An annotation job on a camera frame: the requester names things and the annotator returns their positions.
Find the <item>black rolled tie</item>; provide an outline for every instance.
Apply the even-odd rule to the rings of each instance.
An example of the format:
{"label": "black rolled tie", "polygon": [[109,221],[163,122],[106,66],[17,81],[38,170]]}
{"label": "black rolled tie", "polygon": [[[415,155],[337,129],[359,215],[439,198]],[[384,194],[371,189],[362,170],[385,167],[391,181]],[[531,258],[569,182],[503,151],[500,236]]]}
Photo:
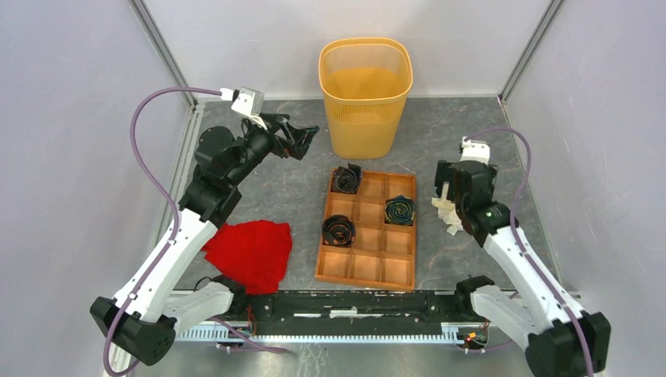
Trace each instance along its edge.
{"label": "black rolled tie", "polygon": [[386,201],[386,223],[411,225],[414,221],[414,200],[400,195]]}
{"label": "black rolled tie", "polygon": [[351,247],[356,238],[356,227],[344,214],[334,214],[321,225],[324,245]]}
{"label": "black rolled tie", "polygon": [[361,172],[358,165],[347,164],[348,167],[339,167],[333,172],[333,192],[356,194],[360,186]]}

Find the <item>red towel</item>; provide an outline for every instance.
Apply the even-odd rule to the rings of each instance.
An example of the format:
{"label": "red towel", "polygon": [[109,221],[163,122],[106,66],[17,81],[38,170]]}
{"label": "red towel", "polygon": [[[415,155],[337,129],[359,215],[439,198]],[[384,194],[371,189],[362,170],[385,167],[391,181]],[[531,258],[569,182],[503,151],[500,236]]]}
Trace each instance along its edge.
{"label": "red towel", "polygon": [[266,220],[224,224],[203,249],[206,260],[249,295],[274,293],[287,271],[291,229]]}

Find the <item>wooden compartment box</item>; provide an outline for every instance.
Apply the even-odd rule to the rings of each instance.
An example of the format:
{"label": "wooden compartment box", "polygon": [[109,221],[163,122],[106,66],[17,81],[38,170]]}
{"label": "wooden compartment box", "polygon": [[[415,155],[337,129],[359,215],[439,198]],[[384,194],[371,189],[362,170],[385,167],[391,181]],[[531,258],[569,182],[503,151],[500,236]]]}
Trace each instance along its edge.
{"label": "wooden compartment box", "polygon": [[344,214],[356,227],[352,247],[324,245],[320,238],[315,279],[391,291],[414,290],[416,219],[412,225],[384,222],[388,199],[399,195],[416,202],[416,177],[363,171],[356,195],[331,191],[331,171],[324,219]]}

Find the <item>yellow plastic bin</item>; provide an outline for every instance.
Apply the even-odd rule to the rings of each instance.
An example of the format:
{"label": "yellow plastic bin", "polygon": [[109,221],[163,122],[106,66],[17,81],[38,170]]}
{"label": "yellow plastic bin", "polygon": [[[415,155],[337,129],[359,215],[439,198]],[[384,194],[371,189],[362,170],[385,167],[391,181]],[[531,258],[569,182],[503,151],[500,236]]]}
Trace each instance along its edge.
{"label": "yellow plastic bin", "polygon": [[343,159],[385,156],[412,88],[407,50],[388,38],[329,43],[319,57],[319,83],[335,153]]}

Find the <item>white panel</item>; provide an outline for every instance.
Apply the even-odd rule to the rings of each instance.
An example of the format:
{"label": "white panel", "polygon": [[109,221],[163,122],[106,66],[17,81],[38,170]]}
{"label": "white panel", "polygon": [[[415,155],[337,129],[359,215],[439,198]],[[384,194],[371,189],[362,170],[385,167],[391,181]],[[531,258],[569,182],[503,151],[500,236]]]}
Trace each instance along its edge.
{"label": "white panel", "polygon": [[[90,304],[141,265],[164,206],[134,161],[129,121],[174,83],[124,1],[3,2],[0,51],[0,374],[100,375]],[[187,113],[176,93],[140,119],[161,181]]]}
{"label": "white panel", "polygon": [[613,326],[609,374],[663,375],[666,3],[566,2],[508,102],[564,279]]}
{"label": "white panel", "polygon": [[319,54],[336,39],[405,45],[412,95],[496,94],[548,0],[148,0],[190,84],[321,97]]}

